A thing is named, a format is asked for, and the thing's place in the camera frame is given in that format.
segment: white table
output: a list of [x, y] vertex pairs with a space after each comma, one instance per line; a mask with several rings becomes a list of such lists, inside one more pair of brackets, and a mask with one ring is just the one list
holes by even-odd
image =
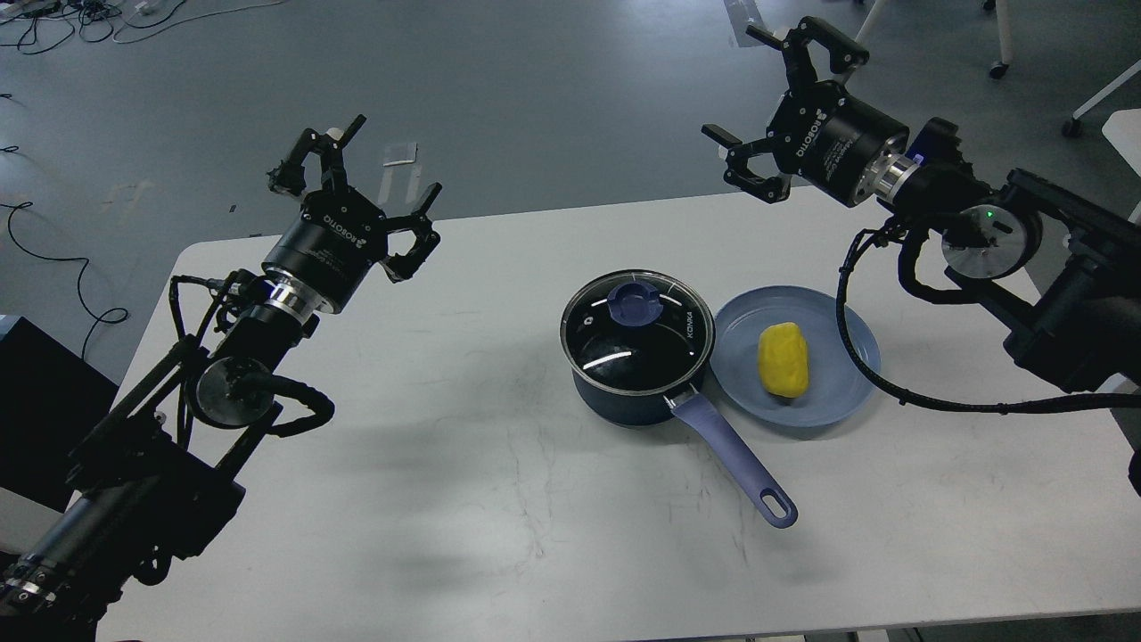
[[[1122, 109], [1109, 114], [1101, 132], [1133, 171], [1141, 176], [1141, 109]], [[1133, 208], [1130, 220], [1141, 222], [1141, 203]]]
[[[944, 415], [877, 396], [798, 432], [711, 383], [800, 507], [777, 530], [679, 422], [621, 429], [576, 397], [559, 315], [592, 277], [659, 269], [714, 310], [766, 284], [831, 292], [850, 236], [884, 216], [798, 188], [779, 205], [725, 194], [438, 222], [415, 278], [371, 274], [280, 368], [329, 393], [334, 421], [264, 444], [234, 521], [164, 584], [129, 583], [99, 640], [634, 640], [1141, 609], [1141, 499], [1109, 413]], [[193, 245], [175, 271], [256, 269], [274, 241]], [[1053, 393], [1010, 364], [981, 308], [904, 293], [895, 253], [871, 252], [850, 298], [889, 377], [961, 400]], [[921, 275], [946, 283], [931, 254]], [[1033, 296], [1025, 274], [1008, 281]], [[172, 341], [165, 307], [124, 387]], [[195, 452], [234, 437], [200, 428]]]

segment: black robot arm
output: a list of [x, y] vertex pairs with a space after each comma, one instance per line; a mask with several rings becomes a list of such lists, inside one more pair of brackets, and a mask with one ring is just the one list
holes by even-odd
[[[715, 124], [702, 128], [727, 148], [727, 182], [766, 202], [787, 196], [788, 178], [801, 176], [836, 201], [855, 206], [876, 196], [891, 216], [877, 230], [853, 242], [841, 267], [837, 310], [848, 277], [868, 247], [899, 243], [898, 279], [913, 295], [933, 303], [979, 303], [1010, 330], [1003, 348], [1014, 364], [1067, 393], [1098, 390], [1110, 375], [1141, 383], [1141, 229], [1022, 169], [994, 188], [974, 177], [958, 151], [957, 125], [931, 119], [905, 151], [903, 123], [851, 96], [843, 82], [867, 52], [823, 21], [806, 17], [786, 38], [755, 26], [748, 33], [782, 51], [788, 89], [782, 95], [766, 137], [752, 143]], [[806, 47], [817, 40], [830, 51], [839, 76], [818, 80]], [[762, 178], [747, 161], [771, 154], [780, 174]], [[1038, 250], [1042, 218], [1070, 231], [1070, 257], [1036, 302], [1011, 293], [996, 279], [1019, 269]], [[946, 275], [955, 287], [919, 281], [915, 263], [930, 233], [940, 236]], [[871, 234], [867, 239], [860, 239]], [[843, 315], [837, 325], [844, 333]], [[849, 351], [853, 361], [858, 356]], [[857, 367], [866, 366], [857, 363]], [[861, 372], [901, 403], [974, 413], [1057, 413], [1141, 407], [1141, 397], [1077, 395], [1011, 405], [965, 405], [920, 396]], [[1141, 452], [1132, 468], [1141, 493]]]
[[[201, 554], [221, 531], [245, 494], [234, 479], [266, 436], [296, 436], [332, 418], [329, 398], [274, 371], [313, 335], [316, 311], [343, 309], [374, 263], [400, 281], [439, 243], [427, 217], [439, 184], [411, 214], [388, 218], [346, 181], [341, 151], [363, 122], [357, 116], [343, 133], [307, 129], [270, 172], [272, 189], [301, 195], [304, 160], [321, 156], [322, 188], [305, 195], [300, 216], [266, 255], [264, 274], [171, 278], [178, 341], [71, 454], [68, 485], [81, 497], [5, 572], [0, 640], [91, 640], [128, 579], [162, 582], [172, 558]], [[402, 230], [416, 241], [405, 255], [390, 255], [387, 236]], [[178, 303], [186, 283], [212, 293], [195, 333], [186, 332]], [[211, 318], [225, 334], [212, 353], [202, 346]], [[171, 439], [159, 406], [176, 392]], [[276, 424], [278, 399], [310, 414]], [[215, 465], [187, 450], [194, 418], [243, 430]]]

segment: yellow object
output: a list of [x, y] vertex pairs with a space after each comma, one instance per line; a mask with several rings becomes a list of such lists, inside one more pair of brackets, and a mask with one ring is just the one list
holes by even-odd
[[800, 327], [786, 320], [769, 326], [756, 344], [756, 369], [764, 390], [795, 399], [808, 390], [808, 342]]

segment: pot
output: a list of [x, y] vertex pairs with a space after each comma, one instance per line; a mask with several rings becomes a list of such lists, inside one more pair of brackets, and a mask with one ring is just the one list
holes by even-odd
[[709, 444], [761, 515], [787, 528], [796, 521], [795, 504], [698, 392], [714, 334], [713, 315], [697, 292], [649, 269], [612, 271], [586, 283], [563, 311], [559, 333], [575, 388], [594, 413], [624, 426], [680, 418]]

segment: purple handle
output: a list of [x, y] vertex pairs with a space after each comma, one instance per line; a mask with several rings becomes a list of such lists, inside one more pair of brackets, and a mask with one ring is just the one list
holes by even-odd
[[[796, 521], [796, 505], [705, 396], [695, 395], [672, 411], [675, 417], [689, 424], [710, 445], [770, 525], [788, 528]], [[772, 512], [764, 503], [766, 497], [771, 497], [784, 510], [784, 517], [777, 517]]]

